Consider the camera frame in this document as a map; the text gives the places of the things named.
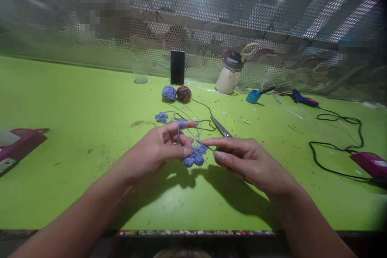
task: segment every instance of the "blue container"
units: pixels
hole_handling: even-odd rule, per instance
[[[261,97],[261,92],[257,90],[251,90],[250,94],[247,95],[246,101],[251,104],[256,104]]]

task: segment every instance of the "white bottle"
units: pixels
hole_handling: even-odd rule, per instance
[[[232,94],[241,77],[241,71],[245,62],[241,61],[241,55],[233,52],[228,58],[225,67],[221,71],[215,84],[215,89],[224,94]]]

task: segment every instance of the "pink device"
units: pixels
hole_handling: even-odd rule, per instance
[[[13,129],[10,132],[20,139],[10,146],[0,146],[0,176],[15,167],[32,150],[43,143],[47,137],[43,133],[48,129]]]
[[[370,152],[359,152],[350,157],[373,178],[387,178],[387,162],[379,155]]]

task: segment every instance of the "blue yarn ball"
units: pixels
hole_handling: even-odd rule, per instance
[[[161,96],[164,100],[172,100],[175,99],[176,96],[176,90],[172,86],[166,86],[164,89],[162,89]]]

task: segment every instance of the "forearm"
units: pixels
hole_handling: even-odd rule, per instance
[[[355,257],[301,186],[289,195],[268,197],[296,257]]]
[[[57,219],[11,257],[85,257],[107,229],[132,186],[111,169]]]

